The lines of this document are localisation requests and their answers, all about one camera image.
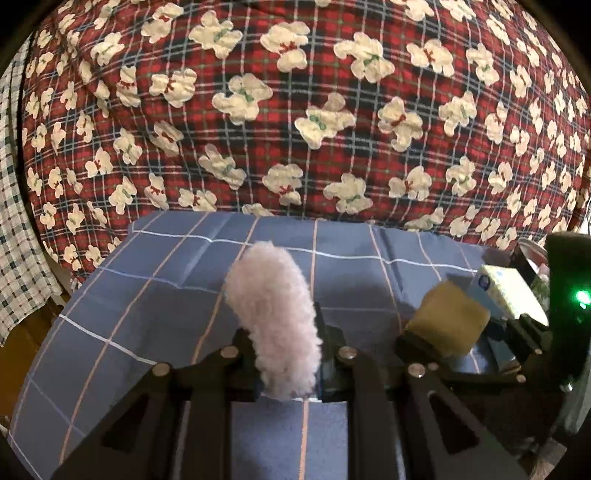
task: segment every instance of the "black plastic part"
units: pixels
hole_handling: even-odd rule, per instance
[[[33,480],[3,435],[0,434],[0,478],[2,480]]]
[[[158,449],[157,439],[172,438],[177,412],[169,405],[168,391],[173,376],[171,373],[156,377],[150,371],[82,440],[68,460],[60,465],[53,480],[128,480],[129,478],[164,480],[169,467],[168,448]],[[139,424],[122,424],[131,419],[129,412],[138,402],[147,398],[144,414]],[[113,448],[105,444],[113,429],[129,427],[136,429],[131,445]]]
[[[350,369],[354,393],[349,400],[349,480],[397,480],[394,412],[377,366],[362,352],[341,360]]]
[[[476,417],[427,371],[406,374],[397,403],[413,480],[525,480],[526,473]]]

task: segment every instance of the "fluffy pink object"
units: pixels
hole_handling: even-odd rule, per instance
[[[266,395],[312,393],[322,341],[308,284],[289,252],[271,242],[253,245],[228,272],[226,301],[250,332]]]

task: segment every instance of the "tissue box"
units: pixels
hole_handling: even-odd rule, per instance
[[[540,302],[514,268],[481,266],[466,293],[489,309],[492,317],[516,319],[526,313],[548,326]]]

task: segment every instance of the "yellow sponge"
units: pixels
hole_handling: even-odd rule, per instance
[[[406,330],[433,345],[442,356],[467,355],[491,313],[449,281],[433,287]]]

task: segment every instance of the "black metal bracket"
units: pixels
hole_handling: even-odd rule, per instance
[[[323,340],[316,393],[323,402],[348,403],[349,480],[526,478],[428,368],[402,362],[378,367],[370,356],[347,346],[343,333],[326,325],[316,309]],[[53,479],[168,480],[176,468],[182,480],[230,480],[230,404],[256,401],[261,391],[244,330],[236,332],[232,345],[197,365],[157,364],[82,440]],[[188,419],[185,402],[191,404]],[[183,451],[190,455],[179,454]]]

